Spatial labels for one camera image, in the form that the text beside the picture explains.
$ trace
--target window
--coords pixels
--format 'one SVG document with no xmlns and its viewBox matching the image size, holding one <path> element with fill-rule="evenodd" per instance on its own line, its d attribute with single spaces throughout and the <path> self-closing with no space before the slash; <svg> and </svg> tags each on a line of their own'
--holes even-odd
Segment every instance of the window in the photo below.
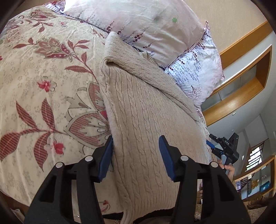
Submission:
<svg viewBox="0 0 276 224">
<path fill-rule="evenodd" d="M 263 147 L 264 147 L 264 142 L 251 152 L 250 159 L 248 160 L 248 165 L 246 166 L 246 170 L 250 170 L 262 162 Z"/>
</svg>

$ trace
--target ceiling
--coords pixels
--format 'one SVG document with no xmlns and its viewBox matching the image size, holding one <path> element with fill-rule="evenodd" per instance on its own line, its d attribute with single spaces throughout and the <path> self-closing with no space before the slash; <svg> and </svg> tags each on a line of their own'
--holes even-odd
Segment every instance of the ceiling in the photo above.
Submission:
<svg viewBox="0 0 276 224">
<path fill-rule="evenodd" d="M 237 109 L 235 115 L 229 114 L 216 123 L 208 126 L 211 134 L 217 137 L 229 138 L 233 132 L 240 133 L 263 110 L 271 92 L 276 84 L 276 35 L 272 32 L 261 43 L 251 49 L 247 54 L 235 61 L 224 70 L 225 81 L 238 74 L 243 68 L 254 61 L 272 44 L 272 60 L 266 87 L 252 100 Z"/>
</svg>

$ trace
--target floral pillowcase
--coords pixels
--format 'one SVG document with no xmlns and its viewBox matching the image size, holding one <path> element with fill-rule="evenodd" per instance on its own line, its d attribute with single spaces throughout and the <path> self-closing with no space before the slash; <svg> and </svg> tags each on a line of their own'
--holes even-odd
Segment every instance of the floral pillowcase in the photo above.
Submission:
<svg viewBox="0 0 276 224">
<path fill-rule="evenodd" d="M 66 0 L 62 13 L 148 52 L 162 68 L 192 49 L 204 29 L 183 0 Z"/>
<path fill-rule="evenodd" d="M 215 85 L 224 81 L 219 52 L 212 40 L 209 23 L 192 51 L 182 54 L 165 69 L 183 92 L 200 109 L 201 104 L 212 94 Z"/>
</svg>

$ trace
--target human hand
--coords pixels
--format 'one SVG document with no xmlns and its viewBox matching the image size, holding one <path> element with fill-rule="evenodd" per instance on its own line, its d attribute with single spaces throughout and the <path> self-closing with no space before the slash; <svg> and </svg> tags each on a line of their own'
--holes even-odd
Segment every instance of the human hand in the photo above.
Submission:
<svg viewBox="0 0 276 224">
<path fill-rule="evenodd" d="M 222 165 L 221 160 L 219 160 L 217 163 L 219 164 L 221 169 L 225 168 L 226 170 L 229 170 L 229 173 L 227 176 L 229 180 L 232 182 L 234 178 L 235 168 L 232 165 Z"/>
</svg>

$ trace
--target bed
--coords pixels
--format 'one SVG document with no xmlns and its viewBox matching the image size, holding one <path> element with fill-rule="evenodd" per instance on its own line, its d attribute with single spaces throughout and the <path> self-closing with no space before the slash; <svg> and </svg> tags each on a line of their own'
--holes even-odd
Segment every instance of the bed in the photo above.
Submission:
<svg viewBox="0 0 276 224">
<path fill-rule="evenodd" d="M 108 33 L 61 15 L 62 7 L 63 2 L 52 2 L 28 9 L 9 20 L 0 34 L 0 190 L 27 206 L 55 163 L 76 163 L 114 135 L 99 84 Z M 200 148 L 186 154 L 209 163 L 215 159 L 205 144 L 209 132 L 202 112 L 192 110 L 196 126 L 185 128 L 198 134 L 194 138 Z M 104 215 L 125 212 L 114 161 L 95 186 Z M 74 218 L 79 220 L 76 183 L 72 186 Z"/>
</svg>

